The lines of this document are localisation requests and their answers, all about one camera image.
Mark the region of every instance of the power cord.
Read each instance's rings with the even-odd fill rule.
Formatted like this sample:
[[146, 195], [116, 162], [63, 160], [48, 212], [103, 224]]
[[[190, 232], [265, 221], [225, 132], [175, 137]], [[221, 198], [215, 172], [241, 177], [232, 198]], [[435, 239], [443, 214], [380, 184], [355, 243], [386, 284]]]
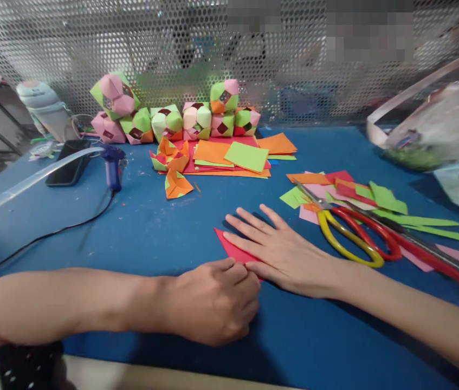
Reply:
[[59, 230], [56, 230], [56, 231], [53, 231], [52, 233], [48, 233], [44, 236], [40, 236], [38, 238], [35, 238], [33, 239], [30, 243], [22, 246], [20, 249], [18, 249], [16, 252], [14, 252], [12, 255], [6, 257], [5, 259], [3, 259], [2, 261], [0, 261], [0, 266], [5, 264], [8, 260], [11, 260], [14, 256], [16, 256], [18, 253], [20, 253], [22, 250], [24, 250], [25, 248], [28, 248], [29, 246], [31, 246], [32, 244], [40, 241], [40, 240], [43, 240], [45, 238], [48, 238], [48, 237], [51, 237], [51, 236], [54, 236], [58, 233], [61, 233], [61, 232], [64, 232], [65, 230], [68, 230], [68, 229], [72, 229], [72, 228], [76, 228], [78, 226], [83, 226], [83, 225], [86, 225], [87, 223], [90, 223], [92, 221], [95, 221], [96, 219], [98, 219], [99, 217], [101, 217], [106, 210], [108, 210], [108, 208], [110, 207], [110, 205], [112, 204], [112, 201], [114, 200], [114, 197], [115, 197], [115, 194], [117, 192], [115, 191], [111, 191], [110, 192], [110, 200], [108, 201], [108, 204], [106, 205], [106, 207], [101, 210], [101, 212], [99, 214], [96, 214], [94, 217], [84, 221], [84, 222], [81, 222], [81, 223], [78, 223], [78, 224], [75, 224], [75, 225], [70, 225], [70, 226], [67, 226], [67, 227], [64, 227], [63, 229], [59, 229]]

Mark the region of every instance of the finger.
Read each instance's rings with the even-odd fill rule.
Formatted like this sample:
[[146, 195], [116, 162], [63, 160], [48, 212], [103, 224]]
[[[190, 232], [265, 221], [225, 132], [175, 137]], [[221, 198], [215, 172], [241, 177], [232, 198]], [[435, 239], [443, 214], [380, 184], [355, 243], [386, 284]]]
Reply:
[[229, 222], [232, 226], [234, 226], [240, 233], [244, 234], [245, 236], [249, 237], [255, 242], [262, 243], [265, 241], [267, 237], [258, 229], [255, 229], [251, 225], [248, 225], [244, 221], [241, 221], [238, 218], [233, 217], [232, 215], [226, 215], [225, 220]]
[[260, 210], [263, 211], [263, 213], [269, 217], [269, 219], [274, 223], [276, 228], [278, 230], [285, 230], [285, 229], [290, 229], [290, 226], [287, 225], [287, 222], [283, 220], [282, 217], [280, 217], [276, 212], [273, 211], [273, 209], [270, 209], [269, 207], [265, 206], [264, 204], [260, 205]]
[[262, 259], [262, 248], [260, 244], [257, 244], [253, 241], [247, 240], [245, 238], [239, 237], [236, 234], [230, 233], [230, 232], [224, 232], [223, 233], [224, 238], [229, 241], [231, 244], [234, 246], [242, 249], [243, 251], [258, 257], [260, 260]]
[[272, 234], [274, 232], [274, 230], [275, 230], [267, 222], [264, 222], [264, 221], [256, 218], [249, 211], [246, 211], [241, 207], [237, 208], [236, 212], [238, 213], [239, 216], [241, 216], [243, 219], [245, 219], [248, 223], [250, 223], [252, 226], [254, 226], [255, 228], [257, 228], [258, 230], [260, 230], [261, 232], [263, 232], [265, 234]]
[[269, 280], [278, 285], [286, 278], [285, 275], [276, 268], [262, 262], [249, 262], [245, 264], [245, 267], [249, 271], [257, 274], [260, 279]]
[[228, 257], [227, 259], [206, 263], [205, 265], [218, 269], [220, 271], [227, 271], [235, 264], [235, 262], [235, 259], [233, 259], [232, 257]]
[[235, 263], [233, 266], [223, 273], [224, 280], [231, 284], [237, 284], [247, 277], [247, 268], [242, 263]]

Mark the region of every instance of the yellow scissors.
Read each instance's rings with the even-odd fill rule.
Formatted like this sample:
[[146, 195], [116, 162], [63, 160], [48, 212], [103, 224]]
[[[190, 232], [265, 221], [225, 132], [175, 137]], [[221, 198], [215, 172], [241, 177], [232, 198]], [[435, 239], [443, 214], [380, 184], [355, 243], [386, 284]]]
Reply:
[[[392, 237], [392, 234], [384, 228], [384, 226], [378, 224], [373, 219], [370, 219], [364, 214], [361, 214], [355, 210], [347, 209], [346, 207], [333, 206], [329, 202], [320, 197], [316, 196], [312, 191], [310, 191], [306, 186], [301, 184], [298, 180], [294, 179], [294, 182], [298, 188], [321, 210], [317, 212], [318, 222], [320, 223], [321, 231], [327, 239], [327, 241], [334, 247], [341, 255], [346, 257], [349, 260], [355, 261], [367, 265], [372, 268], [382, 267], [385, 263], [383, 259], [386, 260], [399, 260], [401, 258], [400, 247]], [[347, 225], [349, 225], [358, 235], [349, 232], [344, 228], [331, 214], [331, 211], [337, 216], [341, 217]], [[377, 234], [379, 234], [383, 240], [386, 242], [388, 248], [390, 249], [390, 254], [387, 254], [373, 242], [372, 238], [363, 230], [361, 226], [354, 220], [360, 220], [365, 223], [367, 226], [372, 228]], [[328, 223], [330, 223], [334, 228], [337, 229], [343, 236], [348, 238], [358, 247], [363, 249], [366, 254], [369, 256], [371, 261], [366, 261], [360, 257], [354, 255], [341, 245], [338, 240], [333, 236]]]

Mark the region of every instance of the metal mesh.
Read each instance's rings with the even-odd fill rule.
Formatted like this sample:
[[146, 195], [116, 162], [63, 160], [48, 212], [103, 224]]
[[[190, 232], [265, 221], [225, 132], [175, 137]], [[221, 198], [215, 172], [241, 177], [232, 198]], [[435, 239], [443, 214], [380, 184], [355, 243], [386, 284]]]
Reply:
[[325, 1], [282, 0], [278, 32], [240, 34], [222, 0], [0, 0], [0, 72], [12, 85], [48, 82], [75, 113], [94, 115], [90, 88], [123, 70], [148, 107], [209, 100], [235, 77], [264, 123], [364, 119], [459, 57], [459, 1], [413, 10], [413, 61], [328, 62]]

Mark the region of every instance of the green paper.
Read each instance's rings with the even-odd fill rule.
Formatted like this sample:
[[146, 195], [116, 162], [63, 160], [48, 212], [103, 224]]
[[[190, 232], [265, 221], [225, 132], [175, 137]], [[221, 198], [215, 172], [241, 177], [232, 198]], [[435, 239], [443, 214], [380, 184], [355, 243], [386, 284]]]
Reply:
[[437, 219], [437, 218], [426, 218], [426, 217], [414, 217], [414, 216], [401, 216], [393, 214], [386, 210], [374, 210], [374, 213], [380, 217], [385, 217], [397, 222], [400, 225], [412, 225], [412, 226], [459, 226], [459, 222], [449, 219]]
[[443, 236], [447, 238], [452, 238], [455, 240], [459, 240], [459, 233], [457, 232], [450, 232], [448, 230], [436, 229], [435, 227], [428, 227], [428, 226], [411, 226], [411, 225], [403, 225], [407, 229], [414, 229], [418, 231], [423, 231], [425, 233], [430, 233], [438, 236]]
[[373, 181], [370, 182], [370, 188], [372, 189], [374, 200], [379, 207], [387, 210], [397, 211], [401, 214], [408, 214], [408, 207], [406, 206], [406, 203], [401, 200], [397, 200], [392, 191], [390, 191], [388, 188], [378, 186]]
[[289, 154], [270, 154], [267, 158], [269, 160], [296, 160], [295, 156]]
[[217, 162], [209, 162], [209, 161], [204, 161], [204, 160], [195, 160], [195, 165], [207, 165], [207, 166], [222, 166], [222, 167], [227, 167], [227, 168], [234, 168], [234, 164], [219, 164]]
[[255, 172], [262, 172], [268, 154], [268, 149], [260, 149], [241, 144], [240, 142], [233, 142], [224, 158], [239, 167]]
[[298, 187], [294, 187], [283, 194], [280, 199], [291, 206], [293, 209], [297, 209], [301, 204], [309, 203], [303, 199], [303, 196], [304, 193]]
[[367, 189], [361, 186], [356, 186], [355, 192], [357, 195], [362, 196], [363, 198], [374, 200], [374, 195], [372, 194], [372, 190], [370, 188]]

